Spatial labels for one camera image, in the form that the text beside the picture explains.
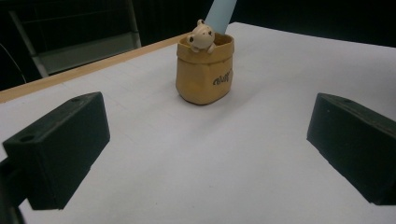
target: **figurine head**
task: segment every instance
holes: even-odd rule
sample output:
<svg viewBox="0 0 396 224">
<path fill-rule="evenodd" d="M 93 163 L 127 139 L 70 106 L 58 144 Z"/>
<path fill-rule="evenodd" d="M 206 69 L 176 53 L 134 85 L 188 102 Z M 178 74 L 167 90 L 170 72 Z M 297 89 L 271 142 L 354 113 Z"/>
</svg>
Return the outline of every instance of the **figurine head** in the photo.
<svg viewBox="0 0 396 224">
<path fill-rule="evenodd" d="M 215 40 L 215 32 L 203 20 L 198 20 L 197 27 L 187 36 L 187 43 L 198 49 L 207 49 Z"/>
</svg>

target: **figurine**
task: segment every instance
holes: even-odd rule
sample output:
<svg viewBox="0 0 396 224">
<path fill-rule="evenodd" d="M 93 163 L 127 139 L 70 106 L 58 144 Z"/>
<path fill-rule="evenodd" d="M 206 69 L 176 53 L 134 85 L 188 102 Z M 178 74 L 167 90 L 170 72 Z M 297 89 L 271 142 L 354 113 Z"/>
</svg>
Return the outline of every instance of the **figurine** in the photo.
<svg viewBox="0 0 396 224">
<path fill-rule="evenodd" d="M 187 36 L 187 43 L 191 45 L 191 50 L 199 52 L 200 49 L 207 49 L 210 54 L 215 48 L 215 32 L 206 25 L 203 20 L 198 20 L 197 27 Z"/>
</svg>

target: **white table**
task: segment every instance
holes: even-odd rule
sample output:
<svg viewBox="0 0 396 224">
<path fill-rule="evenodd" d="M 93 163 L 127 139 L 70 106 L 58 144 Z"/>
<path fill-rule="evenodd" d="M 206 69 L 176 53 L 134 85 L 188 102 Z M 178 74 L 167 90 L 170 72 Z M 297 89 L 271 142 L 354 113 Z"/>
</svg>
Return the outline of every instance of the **white table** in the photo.
<svg viewBox="0 0 396 224">
<path fill-rule="evenodd" d="M 395 206 L 365 201 L 305 139 L 318 92 L 396 120 L 396 49 L 227 33 L 232 90 L 212 105 L 178 96 L 176 45 L 0 104 L 3 142 L 72 97 L 105 97 L 110 143 L 63 211 L 25 201 L 27 222 L 395 223 Z"/>
</svg>

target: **wooden table edge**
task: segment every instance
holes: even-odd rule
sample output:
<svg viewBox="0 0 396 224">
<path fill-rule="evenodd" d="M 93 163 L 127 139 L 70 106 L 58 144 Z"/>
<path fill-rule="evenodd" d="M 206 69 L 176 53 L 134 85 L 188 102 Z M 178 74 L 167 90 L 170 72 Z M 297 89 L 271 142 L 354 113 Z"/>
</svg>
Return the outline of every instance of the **wooden table edge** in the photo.
<svg viewBox="0 0 396 224">
<path fill-rule="evenodd" d="M 147 45 L 145 47 L 142 47 L 140 49 L 133 49 L 127 52 L 124 52 L 122 54 L 118 54 L 109 58 L 105 58 L 103 60 L 94 62 L 94 63 L 88 63 L 85 65 L 82 65 L 77 68 L 73 68 L 71 70 L 67 70 L 65 72 L 62 72 L 60 74 L 51 76 L 51 77 L 45 77 L 41 78 L 39 80 L 29 82 L 14 88 L 10 88 L 4 91 L 0 91 L 0 104 L 16 99 L 18 97 L 30 94 L 35 91 L 40 91 L 43 89 L 46 89 L 48 87 L 66 82 L 68 80 L 71 80 L 76 77 L 82 77 L 85 76 L 89 73 L 107 68 L 111 65 L 117 64 L 117 63 L 122 63 L 125 61 L 128 61 L 132 58 L 139 57 L 141 55 L 150 53 L 154 50 L 157 49 L 162 49 L 171 45 L 176 44 L 181 38 L 185 37 L 187 34 L 184 35 L 178 35 L 169 39 L 165 39 L 163 41 Z"/>
</svg>

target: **white surface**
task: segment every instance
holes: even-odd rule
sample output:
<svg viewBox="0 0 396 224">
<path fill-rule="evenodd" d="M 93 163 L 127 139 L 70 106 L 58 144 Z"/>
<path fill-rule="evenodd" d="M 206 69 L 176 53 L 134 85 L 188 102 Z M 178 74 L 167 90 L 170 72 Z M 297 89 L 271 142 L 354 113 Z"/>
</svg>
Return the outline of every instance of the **white surface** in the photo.
<svg viewBox="0 0 396 224">
<path fill-rule="evenodd" d="M 177 46 L 0 104 L 3 142 L 66 100 L 105 96 L 111 140 L 63 211 L 28 223 L 395 223 L 305 140 L 318 92 L 396 119 L 396 49 L 233 23 L 232 90 L 175 88 Z M 0 150 L 0 159 L 6 155 Z"/>
</svg>

